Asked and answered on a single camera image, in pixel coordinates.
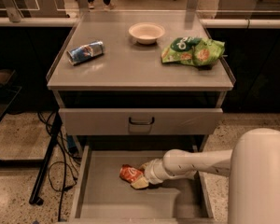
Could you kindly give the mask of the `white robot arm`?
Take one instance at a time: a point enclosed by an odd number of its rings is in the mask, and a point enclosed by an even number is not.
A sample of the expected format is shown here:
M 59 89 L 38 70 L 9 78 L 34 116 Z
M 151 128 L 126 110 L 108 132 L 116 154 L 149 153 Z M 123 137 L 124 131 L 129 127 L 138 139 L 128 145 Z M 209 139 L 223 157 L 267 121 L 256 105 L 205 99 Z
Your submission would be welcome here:
M 244 133 L 230 150 L 167 151 L 143 165 L 136 189 L 194 172 L 229 179 L 228 224 L 280 224 L 280 132 L 258 128 Z

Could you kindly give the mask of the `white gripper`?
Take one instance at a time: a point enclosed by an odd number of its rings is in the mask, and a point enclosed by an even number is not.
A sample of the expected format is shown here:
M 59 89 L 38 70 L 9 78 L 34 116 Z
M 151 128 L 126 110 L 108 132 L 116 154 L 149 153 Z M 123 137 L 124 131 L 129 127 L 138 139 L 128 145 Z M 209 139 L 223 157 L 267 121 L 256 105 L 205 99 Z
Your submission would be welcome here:
M 140 176 L 132 182 L 131 186 L 134 189 L 145 189 L 149 186 L 149 183 L 157 185 L 168 180 L 170 177 L 163 167 L 162 159 L 155 159 L 143 163 L 140 165 L 139 170 L 145 171 L 145 176 Z

